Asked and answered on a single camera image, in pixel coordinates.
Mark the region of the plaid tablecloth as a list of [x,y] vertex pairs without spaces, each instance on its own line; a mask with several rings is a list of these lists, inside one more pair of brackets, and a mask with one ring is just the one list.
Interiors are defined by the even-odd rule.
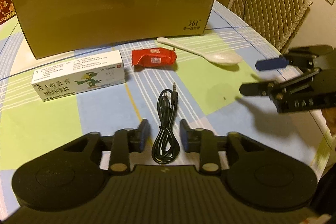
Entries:
[[17,18],[1,25],[1,219],[19,206],[11,179],[25,162],[88,132],[112,135],[122,128],[137,127],[143,119],[149,121],[155,138],[157,98],[169,88],[178,92],[177,120],[185,119],[194,128],[207,128],[219,135],[238,131],[305,162],[318,175],[335,163],[335,140],[319,111],[279,115],[269,98],[240,96],[242,83],[287,80],[298,71],[291,67],[256,71],[256,61],[276,57],[278,51],[235,14],[215,2],[206,33],[179,42],[205,53],[233,49],[243,62],[237,68],[221,68],[177,51],[173,68],[137,70],[131,64],[132,50],[155,47],[155,40],[121,44],[116,50],[125,67],[124,84],[43,102],[31,86],[36,69],[109,52],[112,47],[37,60]]

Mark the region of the quilted beige chair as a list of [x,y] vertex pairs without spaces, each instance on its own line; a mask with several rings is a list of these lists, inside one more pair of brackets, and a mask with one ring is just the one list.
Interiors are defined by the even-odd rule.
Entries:
[[311,0],[233,0],[229,9],[284,53],[312,4]]

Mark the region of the large brown cardboard box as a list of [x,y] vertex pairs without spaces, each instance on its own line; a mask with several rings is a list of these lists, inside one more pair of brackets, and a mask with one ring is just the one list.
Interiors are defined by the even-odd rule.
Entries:
[[160,36],[201,35],[214,0],[12,0],[37,59]]

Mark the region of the white medicine box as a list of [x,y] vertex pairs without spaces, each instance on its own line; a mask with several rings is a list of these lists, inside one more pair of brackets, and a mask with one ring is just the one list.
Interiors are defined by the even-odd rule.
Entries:
[[124,82],[123,60],[116,50],[37,69],[31,85],[46,102]]

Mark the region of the red snack packet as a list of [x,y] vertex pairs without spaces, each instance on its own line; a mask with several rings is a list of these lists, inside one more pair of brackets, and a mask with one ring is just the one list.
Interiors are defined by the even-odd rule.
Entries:
[[173,50],[166,48],[146,48],[142,50],[132,50],[132,65],[144,68],[162,67],[173,65],[177,59],[177,54]]

